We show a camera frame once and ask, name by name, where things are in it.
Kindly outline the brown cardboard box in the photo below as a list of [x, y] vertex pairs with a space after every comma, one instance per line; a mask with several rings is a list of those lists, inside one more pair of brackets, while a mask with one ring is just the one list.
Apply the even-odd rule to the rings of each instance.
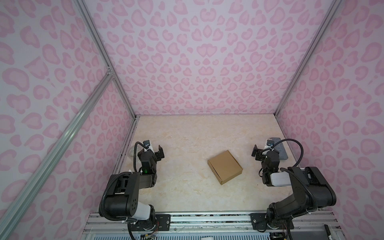
[[243, 172], [241, 165], [228, 150], [209, 159], [208, 166], [220, 185], [224, 185], [228, 181], [241, 175]]

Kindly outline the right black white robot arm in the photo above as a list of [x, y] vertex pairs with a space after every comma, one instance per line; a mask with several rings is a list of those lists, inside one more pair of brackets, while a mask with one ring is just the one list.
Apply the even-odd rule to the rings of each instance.
[[336, 204], [337, 197], [317, 167], [280, 167], [280, 153], [273, 149], [254, 146], [252, 157], [261, 162], [259, 176], [268, 187], [291, 187], [293, 193], [285, 199], [271, 203], [265, 214], [250, 214], [253, 229], [294, 229], [293, 220]]

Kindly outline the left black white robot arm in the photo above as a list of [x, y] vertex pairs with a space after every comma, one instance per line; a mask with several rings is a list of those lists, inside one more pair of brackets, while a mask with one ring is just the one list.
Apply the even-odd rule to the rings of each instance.
[[142, 163], [139, 172], [110, 176], [99, 204], [99, 214], [109, 221], [141, 222], [152, 227], [156, 222], [155, 209], [139, 201], [139, 190], [155, 186], [157, 163], [165, 157], [164, 150], [161, 146], [157, 152], [143, 149], [138, 157]]

